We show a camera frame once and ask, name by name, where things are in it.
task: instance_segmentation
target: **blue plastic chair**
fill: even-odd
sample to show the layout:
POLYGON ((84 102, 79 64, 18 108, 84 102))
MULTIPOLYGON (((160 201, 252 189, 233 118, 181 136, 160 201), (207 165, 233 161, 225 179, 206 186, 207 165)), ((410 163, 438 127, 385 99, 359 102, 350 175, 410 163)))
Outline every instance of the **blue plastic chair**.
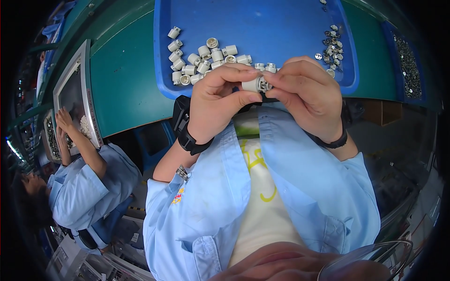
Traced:
POLYGON ((156 165, 175 142, 167 120, 147 124, 133 130, 142 151, 144 171, 156 165))

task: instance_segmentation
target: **worker in blue shirt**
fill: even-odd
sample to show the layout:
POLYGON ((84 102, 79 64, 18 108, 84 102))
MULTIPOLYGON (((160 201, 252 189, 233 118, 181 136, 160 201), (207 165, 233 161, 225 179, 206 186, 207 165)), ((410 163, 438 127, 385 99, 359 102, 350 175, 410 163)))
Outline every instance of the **worker in blue shirt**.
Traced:
POLYGON ((156 280, 316 280, 372 244, 380 215, 341 109, 338 83, 309 57, 276 73, 228 63, 196 83, 186 134, 209 147, 195 154, 180 133, 148 180, 144 248, 156 280), (259 76, 280 102, 236 115, 262 101, 241 86, 259 76))
POLYGON ((20 174, 13 182, 22 194, 19 200, 25 208, 25 223, 31 229, 39 229, 53 225, 54 220, 71 229, 74 236, 87 229, 99 249, 107 248, 114 226, 133 200, 131 192, 142 180, 142 174, 117 145, 110 143, 97 151, 75 128, 65 108, 55 114, 55 119, 62 165, 47 183, 33 173, 20 174), (66 133, 81 154, 73 162, 66 133))

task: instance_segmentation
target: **lips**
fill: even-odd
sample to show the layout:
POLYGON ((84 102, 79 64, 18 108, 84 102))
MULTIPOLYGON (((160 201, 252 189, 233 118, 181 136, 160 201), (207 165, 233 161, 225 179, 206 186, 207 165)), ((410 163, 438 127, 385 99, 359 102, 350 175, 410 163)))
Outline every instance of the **lips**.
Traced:
POLYGON ((298 252, 282 252, 282 253, 276 253, 276 254, 271 254, 265 258, 263 258, 260 262, 258 262, 258 265, 262 265, 262 264, 266 264, 266 263, 271 263, 271 262, 275 262, 277 260, 282 260, 282 259, 296 259, 296 258, 301 258, 304 257, 305 255, 300 254, 298 252))

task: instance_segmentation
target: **blue pants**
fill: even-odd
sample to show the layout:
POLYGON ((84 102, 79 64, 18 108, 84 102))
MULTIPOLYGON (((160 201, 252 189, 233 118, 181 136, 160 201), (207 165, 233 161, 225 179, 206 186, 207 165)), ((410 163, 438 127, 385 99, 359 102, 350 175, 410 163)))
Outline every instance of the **blue pants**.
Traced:
POLYGON ((126 210, 128 210, 128 206, 132 201, 132 197, 126 198, 125 201, 120 203, 114 210, 111 211, 111 213, 109 213, 106 219, 101 218, 92 225, 92 228, 105 244, 111 243, 114 228, 123 215, 125 215, 126 210))

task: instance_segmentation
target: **black hair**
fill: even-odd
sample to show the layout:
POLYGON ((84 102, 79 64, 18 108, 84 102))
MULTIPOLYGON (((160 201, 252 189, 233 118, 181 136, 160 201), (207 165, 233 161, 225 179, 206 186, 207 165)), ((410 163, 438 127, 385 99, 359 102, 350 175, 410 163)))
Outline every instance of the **black hair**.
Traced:
POLYGON ((35 195, 29 195, 23 180, 24 174, 18 170, 11 188, 24 225, 33 233, 37 233, 43 227, 53 226, 53 214, 49 206, 49 198, 45 193, 46 188, 41 188, 35 195))

